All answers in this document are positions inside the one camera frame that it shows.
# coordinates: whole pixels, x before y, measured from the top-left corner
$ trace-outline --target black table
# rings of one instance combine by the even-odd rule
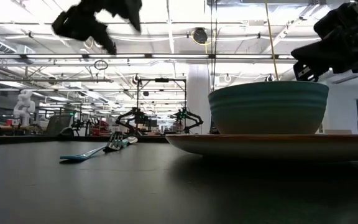
[[[138,143],[0,145],[0,223],[358,223],[358,162],[204,158]]]

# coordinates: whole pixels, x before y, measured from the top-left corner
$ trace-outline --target white robot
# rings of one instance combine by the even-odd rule
[[[16,121],[20,121],[21,126],[28,126],[30,123],[30,113],[35,111],[35,103],[30,98],[32,91],[22,90],[17,96],[17,104],[13,109],[13,117]],[[14,126],[18,126],[18,122],[13,122]]]

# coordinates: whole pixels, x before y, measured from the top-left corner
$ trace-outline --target bowl rim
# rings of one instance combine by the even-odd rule
[[[306,82],[306,81],[272,81],[272,82],[254,82],[254,83],[243,83],[243,84],[240,84],[240,85],[234,85],[234,86],[228,86],[228,87],[224,87],[224,88],[221,88],[221,89],[218,89],[218,90],[215,90],[215,91],[212,91],[211,93],[209,93],[208,96],[211,96],[212,94],[218,94],[220,92],[223,92],[223,91],[228,91],[230,89],[233,89],[233,88],[241,88],[245,85],[266,85],[270,83],[274,85],[279,85],[279,84],[276,84],[276,83],[301,83],[302,85],[319,85],[321,87],[325,86],[326,90],[328,91],[329,90],[329,87],[327,85],[325,85],[324,83],[316,83],[316,82]]]

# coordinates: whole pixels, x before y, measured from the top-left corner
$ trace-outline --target orange plate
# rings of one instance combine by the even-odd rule
[[[200,155],[304,161],[357,161],[358,135],[167,135]]]

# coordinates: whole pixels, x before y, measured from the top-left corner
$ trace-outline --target bowl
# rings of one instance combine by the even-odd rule
[[[328,90],[314,82],[260,82],[216,90],[208,100],[221,134],[314,134]]]

